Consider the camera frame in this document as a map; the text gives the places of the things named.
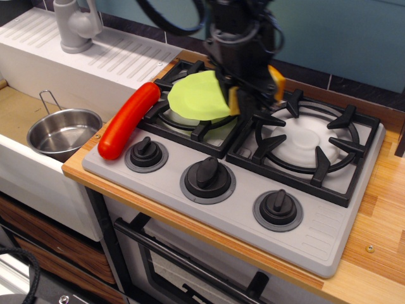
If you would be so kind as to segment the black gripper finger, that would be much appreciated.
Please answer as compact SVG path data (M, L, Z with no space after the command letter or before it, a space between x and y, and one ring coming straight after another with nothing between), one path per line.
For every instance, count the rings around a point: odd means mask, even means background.
M215 68L215 77L219 83L221 93L224 97L226 104L229 105L231 89L236 88L236 82L234 78L227 74L222 68Z
M277 103L273 95L245 89L238 89L237 100L240 110L239 117L244 121L253 117L259 120L269 120Z

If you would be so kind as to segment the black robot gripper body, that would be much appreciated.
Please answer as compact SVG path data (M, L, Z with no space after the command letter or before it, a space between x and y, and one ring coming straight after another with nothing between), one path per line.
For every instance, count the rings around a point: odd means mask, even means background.
M245 36L215 32L204 41L204 48L215 68L224 69L237 86L270 93L273 81L268 65L278 51L274 31L251 32Z

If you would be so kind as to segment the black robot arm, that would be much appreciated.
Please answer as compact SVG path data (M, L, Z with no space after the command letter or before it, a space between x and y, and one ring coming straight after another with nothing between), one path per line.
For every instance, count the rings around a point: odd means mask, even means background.
M208 58L231 115L250 119L276 102L282 91L271 72L284 33L268 1L210 1Z

